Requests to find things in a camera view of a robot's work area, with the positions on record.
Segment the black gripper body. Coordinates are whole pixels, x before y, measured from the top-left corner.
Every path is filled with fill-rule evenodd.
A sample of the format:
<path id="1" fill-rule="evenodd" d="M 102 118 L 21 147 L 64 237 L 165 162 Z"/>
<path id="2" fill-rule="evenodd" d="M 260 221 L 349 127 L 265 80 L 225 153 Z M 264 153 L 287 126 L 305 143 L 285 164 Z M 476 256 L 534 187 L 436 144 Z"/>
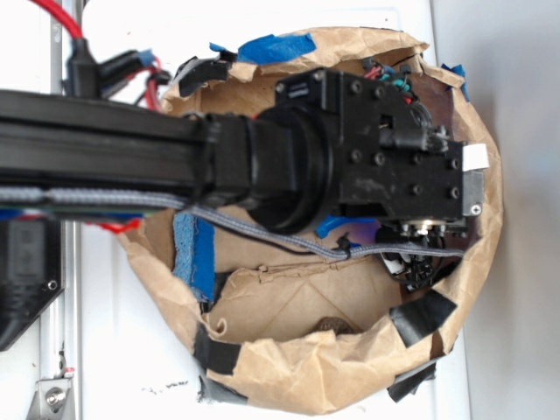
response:
<path id="1" fill-rule="evenodd" d="M 481 214 L 475 147 L 435 126 L 393 80 L 324 68 L 276 84 L 274 229 L 377 221 L 377 253 L 409 290 L 459 264 L 445 242 Z"/>

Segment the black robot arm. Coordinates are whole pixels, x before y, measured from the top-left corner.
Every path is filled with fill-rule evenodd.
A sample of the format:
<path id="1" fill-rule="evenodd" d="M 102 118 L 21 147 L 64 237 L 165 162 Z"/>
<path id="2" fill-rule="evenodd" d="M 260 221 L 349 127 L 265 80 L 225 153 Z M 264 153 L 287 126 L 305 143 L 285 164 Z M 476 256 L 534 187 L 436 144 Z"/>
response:
<path id="1" fill-rule="evenodd" d="M 417 288 L 462 257 L 445 237 L 481 214 L 487 166 L 394 79 L 326 68 L 280 80 L 253 117 L 1 93 L 5 221 L 127 228 L 174 209 L 295 255 L 401 257 Z"/>

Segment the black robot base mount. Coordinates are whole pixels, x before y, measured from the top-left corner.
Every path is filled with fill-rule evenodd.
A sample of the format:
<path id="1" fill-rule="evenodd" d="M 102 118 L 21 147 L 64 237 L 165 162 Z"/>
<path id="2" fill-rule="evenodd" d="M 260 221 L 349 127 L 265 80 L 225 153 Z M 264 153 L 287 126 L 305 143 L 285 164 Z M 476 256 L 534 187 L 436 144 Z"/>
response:
<path id="1" fill-rule="evenodd" d="M 9 350 L 62 292 L 62 227 L 1 222 L 1 350 Z"/>

